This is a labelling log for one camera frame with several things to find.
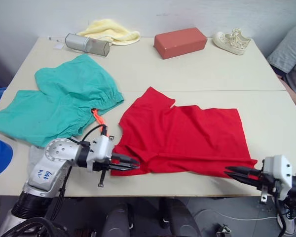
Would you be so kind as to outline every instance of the red t-shirt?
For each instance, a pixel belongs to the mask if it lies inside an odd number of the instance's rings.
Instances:
[[[193,171],[227,177],[226,166],[254,168],[236,109],[172,106],[175,100],[150,87],[122,116],[123,136],[114,152],[140,169],[112,175]]]

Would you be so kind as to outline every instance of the floor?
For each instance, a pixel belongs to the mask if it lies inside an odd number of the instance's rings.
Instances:
[[[275,207],[270,198],[266,205],[259,203],[259,197],[179,197],[178,199],[194,216],[202,237],[215,237],[217,224],[228,225],[233,237],[277,237],[280,232],[276,219],[240,221],[220,216],[212,211],[197,214],[200,210],[213,209],[239,219],[275,217]],[[0,223],[16,200],[17,197],[0,197]],[[77,228],[92,228],[100,233],[106,214],[115,205],[127,202],[133,205],[135,212],[133,236],[169,235],[170,230],[162,229],[157,220],[158,200],[158,197],[66,198],[56,222],[65,225],[71,234]]]

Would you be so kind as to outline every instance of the gray sleeve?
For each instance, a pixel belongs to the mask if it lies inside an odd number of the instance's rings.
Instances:
[[[296,26],[292,28],[267,58],[269,64],[289,73],[296,65]]]

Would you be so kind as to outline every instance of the shoe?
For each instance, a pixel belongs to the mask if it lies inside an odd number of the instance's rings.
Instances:
[[[247,49],[250,38],[242,36],[240,28],[234,28],[231,34],[217,32],[213,37],[213,42],[224,50],[242,55]]]

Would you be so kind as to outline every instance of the small white paper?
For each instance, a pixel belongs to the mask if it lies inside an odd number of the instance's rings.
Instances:
[[[63,43],[58,43],[54,46],[54,49],[62,49],[64,47]]]

